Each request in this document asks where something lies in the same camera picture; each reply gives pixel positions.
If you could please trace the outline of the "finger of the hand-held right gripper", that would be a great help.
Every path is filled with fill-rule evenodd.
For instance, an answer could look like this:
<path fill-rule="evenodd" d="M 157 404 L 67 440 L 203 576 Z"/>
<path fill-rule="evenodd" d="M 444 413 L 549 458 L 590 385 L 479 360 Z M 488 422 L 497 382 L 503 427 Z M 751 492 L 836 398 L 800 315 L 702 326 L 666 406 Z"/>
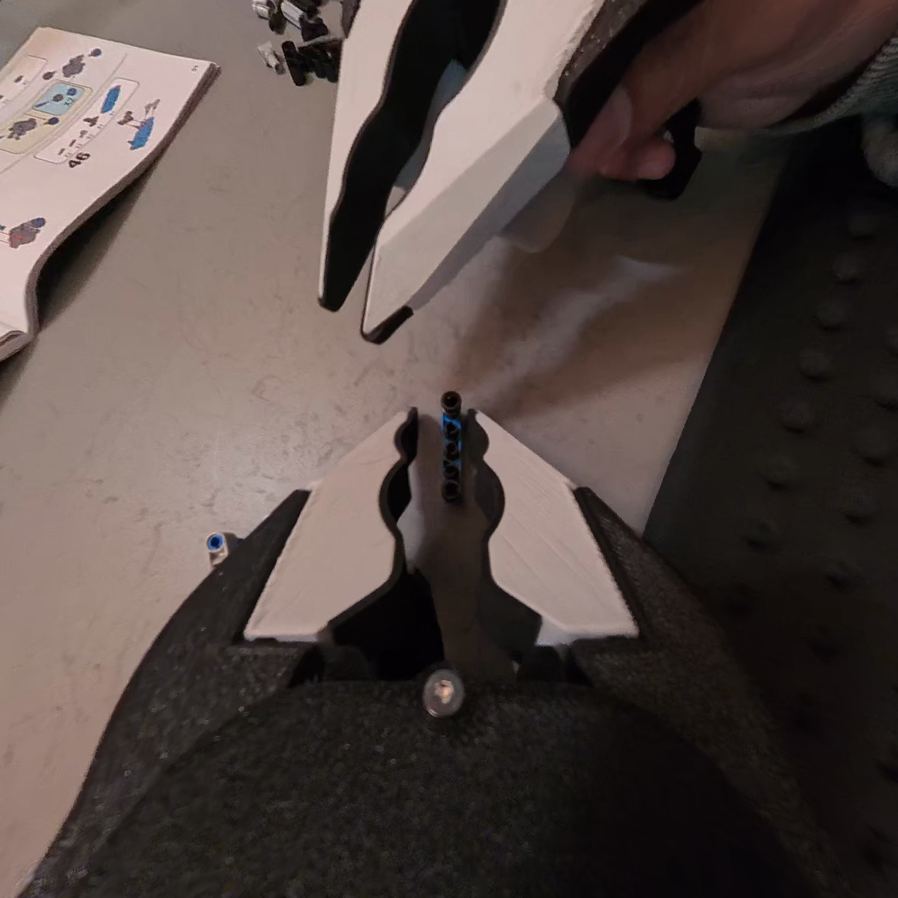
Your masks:
<path fill-rule="evenodd" d="M 563 168 L 555 95 L 601 1 L 504 2 L 464 84 L 435 119 L 420 173 L 376 238 L 362 333 L 387 339 Z"/>
<path fill-rule="evenodd" d="M 501 15 L 499 1 L 343 2 L 338 96 L 319 303 L 338 311 L 361 274 L 409 163 L 461 90 Z"/>

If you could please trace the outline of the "pile of small building pieces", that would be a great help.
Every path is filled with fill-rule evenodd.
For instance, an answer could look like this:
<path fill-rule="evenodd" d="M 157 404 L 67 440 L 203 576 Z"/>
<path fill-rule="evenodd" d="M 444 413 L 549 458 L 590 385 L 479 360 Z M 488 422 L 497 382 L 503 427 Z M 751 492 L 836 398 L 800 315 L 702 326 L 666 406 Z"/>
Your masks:
<path fill-rule="evenodd" d="M 266 69 L 288 75 L 296 86 L 339 80 L 345 28 L 340 2 L 251 1 L 270 31 L 257 47 Z"/>

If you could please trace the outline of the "person's right hand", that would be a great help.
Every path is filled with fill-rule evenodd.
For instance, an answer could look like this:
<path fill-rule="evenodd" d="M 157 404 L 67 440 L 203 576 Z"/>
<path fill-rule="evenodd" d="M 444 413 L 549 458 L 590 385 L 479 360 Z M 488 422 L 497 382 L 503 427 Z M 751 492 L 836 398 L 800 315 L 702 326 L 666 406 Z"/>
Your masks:
<path fill-rule="evenodd" d="M 568 157 L 579 179 L 663 178 L 674 151 L 661 135 L 698 100 L 702 125 L 777 125 L 862 72 L 896 34 L 895 1 L 707 1 L 646 43 Z"/>

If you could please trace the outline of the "grey desk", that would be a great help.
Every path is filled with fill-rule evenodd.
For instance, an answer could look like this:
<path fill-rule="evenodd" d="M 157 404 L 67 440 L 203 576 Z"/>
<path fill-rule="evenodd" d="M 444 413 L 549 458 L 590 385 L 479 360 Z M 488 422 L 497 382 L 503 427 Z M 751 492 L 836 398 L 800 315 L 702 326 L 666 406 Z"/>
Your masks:
<path fill-rule="evenodd" d="M 2 896 L 28 882 L 118 698 L 245 534 L 399 411 L 420 412 L 401 520 L 447 656 L 500 675 L 473 589 L 483 519 L 435 473 L 455 389 L 642 530 L 787 144 L 710 132 L 682 198 L 597 183 L 540 254 L 492 241 L 383 346 L 317 282 L 335 91 L 270 72 L 248 2 L 2 2 L 39 26 L 214 61 L 158 163 L 51 258 L 42 329 L 2 365 Z"/>

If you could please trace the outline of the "building instruction booklet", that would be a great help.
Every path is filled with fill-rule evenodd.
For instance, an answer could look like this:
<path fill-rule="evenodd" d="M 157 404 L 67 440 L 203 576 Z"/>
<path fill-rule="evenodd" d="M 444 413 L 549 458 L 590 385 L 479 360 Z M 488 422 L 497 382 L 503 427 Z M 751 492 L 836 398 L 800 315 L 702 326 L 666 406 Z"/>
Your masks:
<path fill-rule="evenodd" d="M 1 359 L 39 331 L 48 258 L 155 161 L 211 61 L 37 28 L 1 74 Z"/>

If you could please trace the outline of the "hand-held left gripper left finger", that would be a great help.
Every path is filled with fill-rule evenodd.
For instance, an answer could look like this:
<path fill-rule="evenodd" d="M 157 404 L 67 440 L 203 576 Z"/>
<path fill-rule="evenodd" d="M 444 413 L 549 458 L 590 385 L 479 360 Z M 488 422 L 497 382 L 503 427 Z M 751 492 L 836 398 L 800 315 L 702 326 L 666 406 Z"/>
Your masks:
<path fill-rule="evenodd" d="M 419 413 L 398 413 L 306 497 L 247 622 L 247 641 L 317 641 L 398 584 Z"/>

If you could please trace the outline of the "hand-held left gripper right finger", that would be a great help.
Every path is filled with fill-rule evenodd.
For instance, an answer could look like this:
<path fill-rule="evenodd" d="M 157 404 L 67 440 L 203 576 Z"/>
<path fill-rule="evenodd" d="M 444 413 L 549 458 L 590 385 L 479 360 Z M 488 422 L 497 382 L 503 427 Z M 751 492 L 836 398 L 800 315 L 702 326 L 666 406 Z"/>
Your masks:
<path fill-rule="evenodd" d="M 637 619 L 597 533 L 585 495 L 481 411 L 475 496 L 488 525 L 478 615 L 498 644 L 634 639 Z"/>

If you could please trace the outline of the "black dimpled pad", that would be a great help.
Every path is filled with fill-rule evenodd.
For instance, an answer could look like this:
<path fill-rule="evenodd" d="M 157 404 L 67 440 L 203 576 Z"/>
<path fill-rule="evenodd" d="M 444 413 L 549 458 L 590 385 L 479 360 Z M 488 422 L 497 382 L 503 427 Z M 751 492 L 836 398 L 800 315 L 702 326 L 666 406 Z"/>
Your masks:
<path fill-rule="evenodd" d="M 896 191 L 796 140 L 645 526 L 769 711 L 848 896 L 896 896 Z"/>

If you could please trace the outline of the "blue five-hole beam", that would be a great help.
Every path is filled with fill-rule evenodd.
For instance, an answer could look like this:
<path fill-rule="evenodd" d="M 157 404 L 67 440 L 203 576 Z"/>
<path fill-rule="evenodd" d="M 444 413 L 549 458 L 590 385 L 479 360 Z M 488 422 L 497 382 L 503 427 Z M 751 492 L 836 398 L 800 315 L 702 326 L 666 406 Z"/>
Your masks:
<path fill-rule="evenodd" d="M 462 491 L 463 491 L 463 425 L 462 425 L 462 423 L 461 423 L 461 421 L 460 421 L 459 419 L 457 419 L 457 418 L 450 418 L 450 417 L 447 417 L 447 416 L 445 416 L 445 415 L 443 414 L 443 415 L 442 415 L 442 419 L 441 419 L 441 438 L 442 438 L 442 429 L 443 429 L 444 427 L 446 427 L 446 424 L 445 424 L 446 422 L 454 422 L 455 425 L 456 425 L 456 426 L 459 428 L 459 430 L 461 431 L 461 434 L 460 434 L 461 439 L 460 439 L 458 445 L 459 445 L 459 447 L 460 447 L 460 453 L 461 453 L 461 458 L 460 458 L 460 459 L 461 459 L 461 460 L 460 460 L 461 464 L 459 465 L 459 467 L 460 467 L 460 469 L 461 469 L 461 475 L 462 475 L 462 476 L 461 476 L 461 480 L 460 480 L 460 485 L 461 485 Z M 443 445 L 444 445 L 444 443 L 443 443 L 443 439 L 442 439 L 442 457 L 441 457 L 442 477 L 443 477 Z"/>

